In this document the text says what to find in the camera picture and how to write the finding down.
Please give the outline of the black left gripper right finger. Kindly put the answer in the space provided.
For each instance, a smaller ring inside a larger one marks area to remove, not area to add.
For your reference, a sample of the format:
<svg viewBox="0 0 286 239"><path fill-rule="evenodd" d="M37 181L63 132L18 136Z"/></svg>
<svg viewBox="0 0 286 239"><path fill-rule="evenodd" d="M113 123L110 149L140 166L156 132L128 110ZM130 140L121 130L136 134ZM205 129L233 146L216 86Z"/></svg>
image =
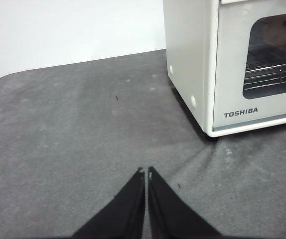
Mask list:
<svg viewBox="0 0 286 239"><path fill-rule="evenodd" d="M220 236L179 198L154 167L148 168L148 211L154 239L211 239Z"/></svg>

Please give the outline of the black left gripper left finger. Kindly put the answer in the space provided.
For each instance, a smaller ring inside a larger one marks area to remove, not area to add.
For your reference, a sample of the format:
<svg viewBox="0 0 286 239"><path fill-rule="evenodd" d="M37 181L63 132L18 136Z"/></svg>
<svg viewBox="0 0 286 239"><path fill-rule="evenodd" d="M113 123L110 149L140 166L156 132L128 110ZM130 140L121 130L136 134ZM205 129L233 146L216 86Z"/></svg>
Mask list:
<svg viewBox="0 0 286 239"><path fill-rule="evenodd" d="M138 168L119 193L78 229L73 239L141 239L145 214L145 174Z"/></svg>

